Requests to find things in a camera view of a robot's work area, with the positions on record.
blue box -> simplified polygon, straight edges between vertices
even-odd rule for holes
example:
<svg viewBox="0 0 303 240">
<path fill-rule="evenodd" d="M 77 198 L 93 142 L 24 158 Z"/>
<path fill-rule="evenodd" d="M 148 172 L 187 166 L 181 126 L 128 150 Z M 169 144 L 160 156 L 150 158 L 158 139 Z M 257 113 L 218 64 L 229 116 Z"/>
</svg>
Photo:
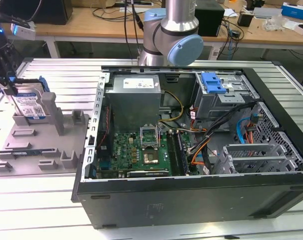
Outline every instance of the blue box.
<svg viewBox="0 0 303 240">
<path fill-rule="evenodd" d="M 203 72 L 201 80 L 209 94 L 225 94 L 227 91 L 222 86 L 220 78 L 213 72 Z"/>
<path fill-rule="evenodd" d="M 303 6 L 290 5 L 290 3 L 284 2 L 281 6 L 283 16 L 292 17 L 303 20 Z"/>
</svg>

open computer tower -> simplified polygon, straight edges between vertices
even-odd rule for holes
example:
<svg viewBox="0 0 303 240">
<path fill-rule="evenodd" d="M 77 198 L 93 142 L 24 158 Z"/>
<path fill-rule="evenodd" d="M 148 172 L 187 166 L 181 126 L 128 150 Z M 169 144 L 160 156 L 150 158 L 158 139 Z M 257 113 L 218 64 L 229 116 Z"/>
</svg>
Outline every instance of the open computer tower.
<svg viewBox="0 0 303 240">
<path fill-rule="evenodd" d="M 303 133 L 251 68 L 104 66 L 77 196 L 95 229 L 275 218 Z"/>
</svg>

white sticker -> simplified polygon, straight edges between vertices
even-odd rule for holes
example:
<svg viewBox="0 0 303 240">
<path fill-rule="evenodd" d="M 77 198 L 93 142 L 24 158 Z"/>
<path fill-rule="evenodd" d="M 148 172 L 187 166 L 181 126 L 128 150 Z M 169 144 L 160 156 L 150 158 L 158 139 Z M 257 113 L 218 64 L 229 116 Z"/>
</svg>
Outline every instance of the white sticker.
<svg viewBox="0 0 303 240">
<path fill-rule="evenodd" d="M 40 119 L 46 116 L 42 105 L 37 103 L 38 97 L 35 93 L 18 93 L 13 99 L 25 117 Z"/>
<path fill-rule="evenodd" d="M 21 151 L 21 152 L 13 152 L 13 155 L 27 155 L 27 152 Z"/>
<path fill-rule="evenodd" d="M 231 83 L 224 83 L 222 86 L 227 89 L 233 89 L 233 85 Z"/>
<path fill-rule="evenodd" d="M 216 150 L 211 151 L 211 153 L 212 153 L 212 154 L 209 154 L 209 155 L 208 155 L 209 157 L 217 156 L 217 151 L 216 151 Z"/>
<path fill-rule="evenodd" d="M 196 9 L 196 0 L 190 0 L 189 2 L 189 15 L 194 15 Z"/>
<path fill-rule="evenodd" d="M 209 175 L 210 174 L 210 171 L 208 170 L 208 168 L 204 165 L 203 168 L 202 168 L 202 171 L 205 175 Z"/>
<path fill-rule="evenodd" d="M 153 89 L 154 80 L 152 78 L 125 78 L 123 80 L 124 89 Z"/>
<path fill-rule="evenodd" d="M 190 118 L 191 119 L 196 119 L 196 113 L 194 111 L 190 112 Z"/>
</svg>

slotted metal table surface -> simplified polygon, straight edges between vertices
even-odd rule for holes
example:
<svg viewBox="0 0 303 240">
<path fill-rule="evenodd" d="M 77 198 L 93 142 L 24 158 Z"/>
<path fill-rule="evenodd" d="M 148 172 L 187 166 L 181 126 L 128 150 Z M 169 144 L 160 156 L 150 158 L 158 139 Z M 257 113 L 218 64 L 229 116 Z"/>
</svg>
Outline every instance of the slotted metal table surface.
<svg viewBox="0 0 303 240">
<path fill-rule="evenodd" d="M 102 65 L 133 65 L 127 59 L 34 59 L 21 78 L 43 76 L 63 113 L 91 114 Z M 282 67 L 265 61 L 197 61 L 193 66 L 253 68 L 303 131 L 303 88 Z M 0 148 L 14 121 L 14 107 L 0 95 Z M 94 230 L 80 203 L 70 201 L 75 174 L 0 177 L 0 239 L 173 240 L 303 239 L 303 201 L 275 219 Z"/>
</svg>

floor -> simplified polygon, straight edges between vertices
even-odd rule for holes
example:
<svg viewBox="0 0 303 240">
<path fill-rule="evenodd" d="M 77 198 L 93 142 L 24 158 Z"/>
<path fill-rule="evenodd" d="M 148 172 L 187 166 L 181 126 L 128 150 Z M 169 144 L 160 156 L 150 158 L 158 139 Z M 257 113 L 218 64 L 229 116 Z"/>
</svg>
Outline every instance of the floor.
<svg viewBox="0 0 303 240">
<path fill-rule="evenodd" d="M 46 46 L 41 41 L 15 41 L 14 45 L 24 57 L 48 58 L 50 57 Z M 90 43 L 87 42 L 59 42 L 58 48 L 62 58 L 104 58 L 104 59 L 129 59 L 130 54 L 125 43 L 93 43 L 93 52 Z M 130 44 L 133 58 L 138 56 L 137 46 Z M 262 61 L 260 58 L 262 49 L 239 48 L 234 54 L 233 60 L 238 61 Z M 200 58 L 208 59 L 210 48 L 205 47 Z M 227 56 L 221 55 L 220 60 L 227 60 Z M 267 61 L 279 61 L 299 81 L 303 80 L 303 60 L 297 59 L 288 50 L 271 49 L 266 58 Z"/>
</svg>

